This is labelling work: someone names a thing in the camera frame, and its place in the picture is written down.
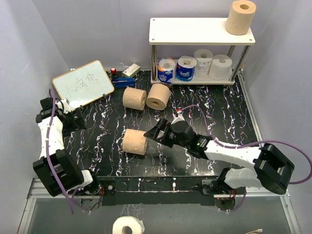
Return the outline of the light blue roll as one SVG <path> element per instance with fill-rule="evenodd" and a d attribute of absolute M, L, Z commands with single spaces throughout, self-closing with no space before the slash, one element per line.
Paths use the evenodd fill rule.
<path fill-rule="evenodd" d="M 172 84 L 176 73 L 176 62 L 172 58 L 162 58 L 157 63 L 157 78 L 160 82 Z"/>

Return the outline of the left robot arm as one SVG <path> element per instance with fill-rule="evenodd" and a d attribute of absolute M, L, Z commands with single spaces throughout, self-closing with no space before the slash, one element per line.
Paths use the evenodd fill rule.
<path fill-rule="evenodd" d="M 62 194 L 50 166 L 54 167 L 63 187 L 70 194 L 78 188 L 77 194 L 94 195 L 100 191 L 101 183 L 90 170 L 82 170 L 64 147 L 63 138 L 85 129 L 82 108 L 70 110 L 67 99 L 53 101 L 47 97 L 40 101 L 42 110 L 36 116 L 41 132 L 41 154 L 33 163 L 33 169 L 48 193 L 56 197 Z"/>

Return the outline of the plain white paper roll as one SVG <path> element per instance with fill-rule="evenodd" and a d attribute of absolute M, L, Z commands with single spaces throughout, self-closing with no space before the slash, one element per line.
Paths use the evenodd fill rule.
<path fill-rule="evenodd" d="M 229 73 L 232 59 L 227 55 L 215 55 L 209 70 L 209 76 L 214 80 L 222 80 Z"/>

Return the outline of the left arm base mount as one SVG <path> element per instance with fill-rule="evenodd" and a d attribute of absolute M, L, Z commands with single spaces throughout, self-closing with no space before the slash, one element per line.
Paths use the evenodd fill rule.
<path fill-rule="evenodd" d="M 116 182 L 114 180 L 98 180 L 92 175 L 93 182 L 84 187 L 79 193 L 80 195 L 99 196 L 100 203 L 103 203 L 105 196 L 113 196 L 116 193 Z"/>

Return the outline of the brown roll front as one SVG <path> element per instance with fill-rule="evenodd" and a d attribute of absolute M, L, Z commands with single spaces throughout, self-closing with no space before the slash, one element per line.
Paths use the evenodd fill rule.
<path fill-rule="evenodd" d="M 256 12 L 256 4 L 249 0 L 236 0 L 232 3 L 225 24 L 226 31 L 232 35 L 247 34 Z"/>
<path fill-rule="evenodd" d="M 127 129 L 122 141 L 122 150 L 127 153 L 145 155 L 147 148 L 147 138 L 145 131 Z"/>

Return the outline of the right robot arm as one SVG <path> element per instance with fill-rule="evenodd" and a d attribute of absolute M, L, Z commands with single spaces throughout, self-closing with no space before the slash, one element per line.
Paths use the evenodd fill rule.
<path fill-rule="evenodd" d="M 240 187 L 263 187 L 283 195 L 294 171 L 294 164 L 273 144 L 265 143 L 263 147 L 226 144 L 212 136 L 197 134 L 183 120 L 170 123 L 162 118 L 144 136 L 170 148 L 178 145 L 196 158 L 241 166 L 241 169 L 223 169 L 218 179 L 210 183 L 211 190 L 225 194 Z"/>

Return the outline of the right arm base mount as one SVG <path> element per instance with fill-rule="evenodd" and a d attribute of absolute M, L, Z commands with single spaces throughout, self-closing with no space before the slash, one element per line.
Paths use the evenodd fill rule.
<path fill-rule="evenodd" d="M 192 191 L 198 191 L 203 195 L 225 195 L 227 198 L 235 198 L 244 194 L 244 189 L 233 189 L 222 180 L 203 179 L 192 187 Z"/>

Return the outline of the blue Tempo roll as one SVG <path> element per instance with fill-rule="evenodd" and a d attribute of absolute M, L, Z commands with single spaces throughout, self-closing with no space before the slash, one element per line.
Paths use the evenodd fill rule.
<path fill-rule="evenodd" d="M 176 78 L 180 81 L 191 81 L 193 79 L 197 60 L 190 56 L 181 56 L 176 65 Z"/>

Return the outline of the white patterned paper roll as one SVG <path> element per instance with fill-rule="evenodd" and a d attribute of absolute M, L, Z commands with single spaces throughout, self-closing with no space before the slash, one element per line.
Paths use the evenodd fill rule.
<path fill-rule="evenodd" d="M 199 49 L 195 51 L 194 58 L 197 60 L 195 76 L 204 77 L 208 74 L 214 55 L 210 50 Z"/>

